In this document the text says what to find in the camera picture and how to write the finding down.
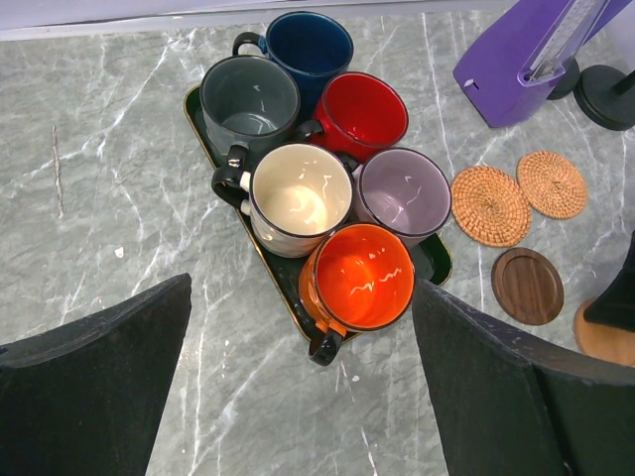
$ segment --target purple plastic object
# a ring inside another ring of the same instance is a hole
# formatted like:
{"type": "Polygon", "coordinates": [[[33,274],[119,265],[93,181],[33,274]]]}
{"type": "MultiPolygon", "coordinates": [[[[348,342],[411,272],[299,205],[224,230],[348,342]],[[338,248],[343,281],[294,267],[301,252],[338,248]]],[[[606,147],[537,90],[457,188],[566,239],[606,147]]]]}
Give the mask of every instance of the purple plastic object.
{"type": "Polygon", "coordinates": [[[410,149],[388,149],[353,173],[353,214],[379,223],[411,248],[444,226],[451,210],[449,184],[429,158],[410,149]]]}
{"type": "Polygon", "coordinates": [[[469,47],[454,78],[491,127],[524,121],[558,84],[565,73],[563,62],[628,4],[614,1],[519,0],[469,47]],[[564,21],[573,11],[586,12],[581,22],[564,21]],[[555,39],[565,40],[561,44],[555,39]],[[556,46],[537,64],[548,45],[556,46]]]}

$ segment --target marble countertop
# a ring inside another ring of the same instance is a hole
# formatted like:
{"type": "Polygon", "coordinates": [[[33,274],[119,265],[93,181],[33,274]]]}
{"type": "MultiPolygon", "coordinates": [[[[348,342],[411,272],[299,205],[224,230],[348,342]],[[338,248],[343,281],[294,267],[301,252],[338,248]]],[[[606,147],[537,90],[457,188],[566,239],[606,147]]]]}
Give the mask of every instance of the marble countertop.
{"type": "MultiPolygon", "coordinates": [[[[408,106],[403,145],[429,155],[449,179],[475,164],[514,175],[519,158],[540,149],[579,167],[589,191],[584,212],[568,221],[534,212],[521,243],[555,264],[566,292],[555,321],[524,328],[576,349],[573,313],[612,281],[635,228],[635,133],[599,128],[572,98],[518,126],[489,129],[451,70],[498,15],[343,24],[355,42],[351,68],[384,78],[408,106]]],[[[446,474],[410,314],[354,339],[328,368],[311,363],[233,209],[210,191],[183,101],[242,30],[0,44],[0,341],[188,272],[190,327],[149,475],[446,474]]],[[[601,35],[578,60],[624,66],[601,35]]],[[[452,220],[442,236],[454,260],[444,288],[511,321],[490,286],[502,250],[479,246],[452,220]]]]}

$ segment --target orange mug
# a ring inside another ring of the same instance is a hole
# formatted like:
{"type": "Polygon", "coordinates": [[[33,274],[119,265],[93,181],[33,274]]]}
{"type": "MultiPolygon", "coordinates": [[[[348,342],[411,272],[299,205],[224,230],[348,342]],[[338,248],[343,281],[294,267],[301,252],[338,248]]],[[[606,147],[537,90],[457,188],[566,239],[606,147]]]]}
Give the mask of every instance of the orange mug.
{"type": "Polygon", "coordinates": [[[408,308],[415,267],[401,240],[373,223],[352,223],[331,233],[300,273],[300,299],[320,330],[311,360],[328,365],[347,330],[386,327],[408,308]]]}

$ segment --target dark blue mug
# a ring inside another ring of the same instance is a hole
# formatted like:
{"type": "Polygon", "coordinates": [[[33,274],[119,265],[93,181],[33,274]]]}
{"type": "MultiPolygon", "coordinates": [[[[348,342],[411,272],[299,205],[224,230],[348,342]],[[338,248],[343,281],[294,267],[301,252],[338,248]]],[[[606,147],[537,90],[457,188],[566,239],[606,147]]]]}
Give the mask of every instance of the dark blue mug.
{"type": "Polygon", "coordinates": [[[265,36],[244,32],[232,49],[257,46],[292,76],[301,96],[299,121],[311,119],[326,84],[345,72],[353,58],[353,41],[333,19],[313,12],[292,12],[275,19],[265,36]]]}

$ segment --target round coaster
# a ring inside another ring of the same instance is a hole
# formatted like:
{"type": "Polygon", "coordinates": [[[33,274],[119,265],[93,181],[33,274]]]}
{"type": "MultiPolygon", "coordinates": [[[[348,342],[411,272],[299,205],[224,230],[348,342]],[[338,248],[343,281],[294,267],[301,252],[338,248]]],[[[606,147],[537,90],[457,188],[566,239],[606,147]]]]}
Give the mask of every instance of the round coaster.
{"type": "Polygon", "coordinates": [[[452,183],[452,214],[473,240],[488,246],[520,243],[532,223],[532,211],[520,186],[507,174],[477,166],[452,183]]]}
{"type": "Polygon", "coordinates": [[[554,265],[527,248],[513,248],[498,257],[492,288],[505,312],[523,324],[547,324],[565,303],[563,282],[554,265]]]}
{"type": "Polygon", "coordinates": [[[594,299],[589,299],[575,312],[573,332],[577,346],[586,355],[614,364],[635,367],[635,332],[610,325],[587,322],[584,312],[594,299]]]}
{"type": "Polygon", "coordinates": [[[534,208],[551,218],[573,218],[586,206],[586,184],[575,166],[555,152],[523,157],[518,183],[534,208]]]}

